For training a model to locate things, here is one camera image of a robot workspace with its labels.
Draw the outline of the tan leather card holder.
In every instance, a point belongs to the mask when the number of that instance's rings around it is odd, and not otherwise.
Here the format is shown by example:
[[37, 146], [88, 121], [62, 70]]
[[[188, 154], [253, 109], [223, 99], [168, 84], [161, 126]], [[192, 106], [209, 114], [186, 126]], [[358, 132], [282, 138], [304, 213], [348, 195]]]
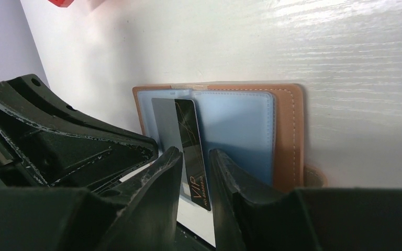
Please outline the tan leather card holder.
[[304, 162], [305, 113], [298, 84], [206, 82], [134, 87], [144, 135], [161, 147], [164, 117], [153, 110], [154, 98], [189, 99], [196, 108], [204, 155], [222, 149], [241, 168], [283, 192], [296, 187], [325, 187], [324, 173]]

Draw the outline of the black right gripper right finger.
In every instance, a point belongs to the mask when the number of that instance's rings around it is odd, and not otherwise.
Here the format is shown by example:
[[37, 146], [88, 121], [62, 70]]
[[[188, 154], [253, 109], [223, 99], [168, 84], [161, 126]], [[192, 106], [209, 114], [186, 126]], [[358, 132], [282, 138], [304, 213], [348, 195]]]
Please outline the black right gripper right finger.
[[254, 178], [224, 151], [209, 152], [217, 250], [294, 250], [288, 194]]

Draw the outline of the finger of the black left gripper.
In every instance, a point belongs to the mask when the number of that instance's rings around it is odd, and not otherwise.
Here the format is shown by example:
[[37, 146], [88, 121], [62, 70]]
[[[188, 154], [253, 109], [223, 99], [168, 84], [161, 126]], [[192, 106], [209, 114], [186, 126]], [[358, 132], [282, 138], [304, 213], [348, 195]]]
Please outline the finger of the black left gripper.
[[135, 146], [143, 145], [146, 148], [146, 150], [140, 151], [140, 155], [146, 157], [148, 160], [158, 158], [158, 147], [155, 140], [100, 121], [74, 109], [50, 90], [37, 75], [28, 74], [8, 80], [7, 82], [17, 93], [40, 110], [79, 126], [136, 140], [136, 143], [134, 143]]
[[148, 160], [136, 140], [52, 116], [0, 82], [0, 187], [103, 192]]

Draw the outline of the red bin with black card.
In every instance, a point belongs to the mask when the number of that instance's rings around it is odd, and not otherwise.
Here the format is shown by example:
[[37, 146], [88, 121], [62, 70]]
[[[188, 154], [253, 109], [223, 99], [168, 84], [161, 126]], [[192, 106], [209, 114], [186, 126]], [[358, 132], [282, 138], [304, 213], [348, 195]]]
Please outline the red bin with black card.
[[48, 1], [60, 8], [67, 8], [74, 2], [74, 0], [48, 0]]

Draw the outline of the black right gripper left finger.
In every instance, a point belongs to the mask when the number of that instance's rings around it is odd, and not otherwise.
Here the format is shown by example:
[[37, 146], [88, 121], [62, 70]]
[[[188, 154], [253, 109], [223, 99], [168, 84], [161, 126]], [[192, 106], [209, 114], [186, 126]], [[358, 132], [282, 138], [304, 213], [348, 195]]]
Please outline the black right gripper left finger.
[[174, 250], [183, 154], [167, 149], [152, 165], [101, 193], [117, 209], [97, 250]]

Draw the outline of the black VIP card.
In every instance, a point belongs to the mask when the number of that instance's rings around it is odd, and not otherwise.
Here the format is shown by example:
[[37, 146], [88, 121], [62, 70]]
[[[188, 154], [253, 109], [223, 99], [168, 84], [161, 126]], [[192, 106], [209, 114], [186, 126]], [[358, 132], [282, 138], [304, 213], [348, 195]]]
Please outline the black VIP card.
[[180, 195], [210, 211], [195, 103], [190, 99], [152, 98], [152, 107], [162, 150], [175, 147], [183, 154]]

